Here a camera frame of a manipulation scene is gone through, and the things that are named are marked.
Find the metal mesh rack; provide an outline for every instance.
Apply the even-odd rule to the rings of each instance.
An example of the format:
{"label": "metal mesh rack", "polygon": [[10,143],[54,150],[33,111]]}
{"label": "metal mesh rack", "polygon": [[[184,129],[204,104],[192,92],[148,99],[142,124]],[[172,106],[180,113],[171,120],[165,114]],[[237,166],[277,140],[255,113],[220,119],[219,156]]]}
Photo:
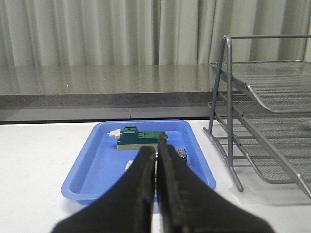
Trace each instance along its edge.
{"label": "metal mesh rack", "polygon": [[[232,39],[308,38],[311,35],[224,36],[216,73],[211,117],[204,131],[215,142],[237,188],[233,144],[269,183],[296,183],[311,199],[311,63],[232,62]],[[223,62],[227,47],[227,62]],[[220,79],[227,94],[218,92]],[[240,94],[233,94],[233,87]],[[213,120],[227,132],[227,153],[212,134]]]}

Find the gray countertop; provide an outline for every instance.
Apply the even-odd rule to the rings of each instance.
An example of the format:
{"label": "gray countertop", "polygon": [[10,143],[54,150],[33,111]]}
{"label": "gray countertop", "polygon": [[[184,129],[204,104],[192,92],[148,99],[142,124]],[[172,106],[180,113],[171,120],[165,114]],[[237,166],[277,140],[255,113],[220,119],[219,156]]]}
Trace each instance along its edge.
{"label": "gray countertop", "polygon": [[0,109],[206,106],[213,85],[208,65],[0,67]]}

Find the white curtain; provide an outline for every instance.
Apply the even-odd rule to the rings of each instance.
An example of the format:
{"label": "white curtain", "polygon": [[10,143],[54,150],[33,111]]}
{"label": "white curtain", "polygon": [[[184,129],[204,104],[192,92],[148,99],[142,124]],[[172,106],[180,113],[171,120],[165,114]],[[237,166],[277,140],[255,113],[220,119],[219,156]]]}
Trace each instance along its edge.
{"label": "white curtain", "polygon": [[[0,0],[0,65],[216,61],[221,37],[310,33],[310,0]],[[234,61],[311,59],[306,39],[237,40]]]}

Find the white table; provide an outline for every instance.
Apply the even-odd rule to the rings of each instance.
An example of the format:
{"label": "white table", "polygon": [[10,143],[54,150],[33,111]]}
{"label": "white table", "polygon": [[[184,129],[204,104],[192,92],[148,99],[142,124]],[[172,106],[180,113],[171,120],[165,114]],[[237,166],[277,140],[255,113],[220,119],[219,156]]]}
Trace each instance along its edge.
{"label": "white table", "polygon": [[[296,185],[267,184],[243,162],[236,171],[245,191],[238,192],[202,131],[208,121],[189,123],[215,177],[217,193],[266,219],[278,233],[311,232],[311,200]],[[48,233],[56,222],[85,207],[64,198],[60,187],[95,124],[0,125],[0,232]],[[218,124],[213,132],[225,136]],[[162,232],[159,219],[155,213],[155,233]]]}

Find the blue tray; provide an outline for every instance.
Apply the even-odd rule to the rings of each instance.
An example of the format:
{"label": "blue tray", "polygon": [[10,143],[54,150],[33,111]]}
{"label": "blue tray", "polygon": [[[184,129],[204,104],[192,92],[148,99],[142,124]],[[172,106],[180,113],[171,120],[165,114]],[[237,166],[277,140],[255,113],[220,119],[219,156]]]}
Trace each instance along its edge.
{"label": "blue tray", "polygon": [[182,120],[107,121],[94,126],[61,192],[80,204],[91,204],[110,189],[124,174],[126,164],[138,150],[117,150],[117,140],[109,136],[115,129],[136,125],[139,131],[165,131],[168,144],[186,149],[187,164],[211,188],[215,179],[208,167],[190,124]]}

